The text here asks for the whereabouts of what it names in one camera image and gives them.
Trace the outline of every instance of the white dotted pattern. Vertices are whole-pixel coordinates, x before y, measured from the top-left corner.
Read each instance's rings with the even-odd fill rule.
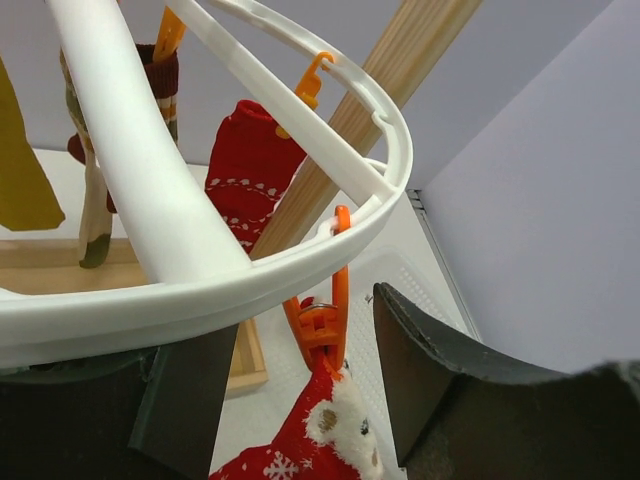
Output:
[[[226,187],[241,187],[243,190],[249,192],[256,192],[264,197],[268,197],[271,200],[279,200],[282,197],[282,192],[278,192],[275,188],[265,189],[264,183],[256,183],[254,186],[247,178],[238,180],[236,178],[227,178],[225,182],[222,182],[219,178],[214,178],[205,187],[205,191],[213,190],[214,188],[226,188]]]
[[[451,320],[430,292],[428,281],[395,250],[385,248],[361,255],[349,268],[350,303],[347,357],[360,388],[371,425],[378,437],[385,480],[403,480],[397,467],[384,382],[373,325],[372,290],[387,282],[430,315],[466,334],[464,324]],[[299,296],[331,298],[330,279]],[[309,380],[307,370],[281,307],[260,315],[258,331],[269,371],[269,382],[259,391],[225,401],[212,471],[248,447],[269,443]]]

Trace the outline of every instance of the red sock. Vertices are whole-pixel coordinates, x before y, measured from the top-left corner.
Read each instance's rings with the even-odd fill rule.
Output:
[[[243,451],[209,480],[381,480],[362,399],[348,371],[340,373],[316,362],[273,442]]]
[[[205,191],[248,253],[306,157],[256,102],[241,100],[220,125]]]

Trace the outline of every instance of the mustard yellow cloth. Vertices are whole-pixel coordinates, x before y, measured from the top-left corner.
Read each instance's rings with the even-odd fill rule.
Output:
[[[13,85],[0,58],[0,225],[49,230],[65,219],[24,127]]]

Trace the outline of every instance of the orange clothespin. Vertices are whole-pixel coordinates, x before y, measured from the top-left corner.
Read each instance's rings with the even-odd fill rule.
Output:
[[[345,206],[335,210],[339,234],[351,226],[351,215]],[[344,363],[349,315],[349,268],[343,267],[332,277],[331,304],[315,304],[301,309],[297,297],[283,303],[284,311],[309,369],[313,369],[318,351],[324,353],[329,365],[339,372]]]
[[[318,70],[318,67],[322,68],[322,70],[329,70],[329,67],[322,63],[325,59],[333,63],[333,55],[329,52],[320,52],[316,55],[316,58],[313,59],[313,62],[311,62],[311,65],[307,68],[307,71],[300,79],[300,83],[298,83],[298,86],[294,91],[295,94],[300,97],[300,99],[306,103],[309,108],[311,108],[311,110],[315,110],[318,107],[316,95],[318,95],[322,88],[322,79],[318,76],[316,71]],[[276,135],[284,139],[289,138],[289,134],[285,132],[280,125],[276,128]]]
[[[161,62],[169,58],[180,46],[187,27],[169,7],[164,7],[158,39],[153,50],[153,61]]]

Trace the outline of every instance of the orange hook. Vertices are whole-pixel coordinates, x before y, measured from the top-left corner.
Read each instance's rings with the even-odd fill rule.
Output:
[[[351,226],[349,209],[338,206],[336,234]],[[343,267],[332,277],[331,304],[316,304],[300,308],[297,297],[285,301],[284,307],[293,336],[309,369],[313,369],[317,353],[322,352],[329,365],[339,372],[344,363],[349,316],[349,268]]]
[[[295,94],[300,97],[300,100],[306,103],[311,110],[315,110],[318,107],[318,99],[316,96],[322,89],[322,79],[316,72],[318,68],[329,70],[329,67],[323,63],[323,60],[333,63],[333,55],[329,52],[320,52],[316,55],[294,90]],[[289,138],[289,134],[285,132],[280,125],[276,128],[276,134],[280,138]]]

